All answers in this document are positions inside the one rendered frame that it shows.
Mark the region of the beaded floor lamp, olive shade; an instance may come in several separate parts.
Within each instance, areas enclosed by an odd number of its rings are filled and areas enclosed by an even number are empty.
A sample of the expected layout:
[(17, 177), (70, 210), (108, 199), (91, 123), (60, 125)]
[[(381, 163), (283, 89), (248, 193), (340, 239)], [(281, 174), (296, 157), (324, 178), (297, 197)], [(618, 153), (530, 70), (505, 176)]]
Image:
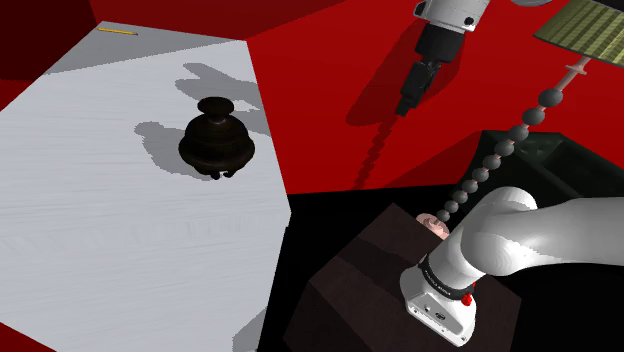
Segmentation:
[[(413, 15), (427, 24), (462, 33), (465, 38), (466, 32), (475, 30), (489, 3), (490, 0), (421, 0)], [(562, 101), (563, 90), (584, 72), (588, 62), (595, 59), (624, 67), (624, 0), (570, 0), (534, 37), (578, 53), (581, 58), (567, 68), (566, 75), (555, 87), (540, 93), (538, 106), (523, 113), (522, 123), (509, 130), (505, 139), (495, 146), (495, 152), (485, 157), (442, 210), (436, 215), (419, 215), (417, 220), (441, 238), (449, 234), (446, 222), (450, 215), (467, 201), (468, 195), (477, 190), (491, 170), (500, 166), (501, 159), (511, 155), (515, 145), (528, 137), (529, 128), (544, 120), (545, 110)]]

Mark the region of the dark green box furniture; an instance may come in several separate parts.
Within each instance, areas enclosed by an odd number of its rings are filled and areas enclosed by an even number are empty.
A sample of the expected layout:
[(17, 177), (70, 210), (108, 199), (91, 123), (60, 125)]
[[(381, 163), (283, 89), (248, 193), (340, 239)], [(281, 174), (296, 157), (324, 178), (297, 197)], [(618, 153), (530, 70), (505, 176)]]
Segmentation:
[(468, 213), (483, 196), (503, 186), (527, 191), (539, 207), (574, 198), (624, 197), (624, 170), (560, 133), (532, 132), (501, 159), (460, 211)]

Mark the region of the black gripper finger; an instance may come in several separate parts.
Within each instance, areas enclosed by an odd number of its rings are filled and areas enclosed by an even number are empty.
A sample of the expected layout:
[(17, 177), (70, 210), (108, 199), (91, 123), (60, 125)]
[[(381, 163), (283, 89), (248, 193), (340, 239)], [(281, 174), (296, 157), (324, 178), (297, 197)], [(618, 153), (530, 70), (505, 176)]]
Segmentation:
[(415, 109), (435, 79), (440, 63), (438, 61), (415, 62), (400, 90), (401, 99), (396, 114), (405, 117), (411, 109)]

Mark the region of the black lidded urn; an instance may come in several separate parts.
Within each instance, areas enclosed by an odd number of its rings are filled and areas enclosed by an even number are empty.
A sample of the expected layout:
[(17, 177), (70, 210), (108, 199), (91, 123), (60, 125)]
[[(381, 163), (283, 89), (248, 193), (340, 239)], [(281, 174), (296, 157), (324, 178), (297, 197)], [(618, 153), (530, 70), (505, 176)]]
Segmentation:
[(214, 180), (231, 178), (255, 154), (244, 123), (232, 115), (234, 104), (225, 97), (206, 97), (197, 104), (201, 115), (185, 128), (178, 152), (198, 173)]

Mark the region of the dark brown robot stand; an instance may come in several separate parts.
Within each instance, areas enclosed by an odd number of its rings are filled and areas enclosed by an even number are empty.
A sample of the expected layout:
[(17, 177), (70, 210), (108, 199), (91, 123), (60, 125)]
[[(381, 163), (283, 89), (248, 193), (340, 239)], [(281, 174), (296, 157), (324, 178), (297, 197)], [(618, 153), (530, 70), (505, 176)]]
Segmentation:
[(308, 281), (283, 337), (291, 352), (512, 352), (521, 300), (491, 277), (476, 286), (462, 347), (407, 312), (400, 275), (440, 242), (390, 205)]

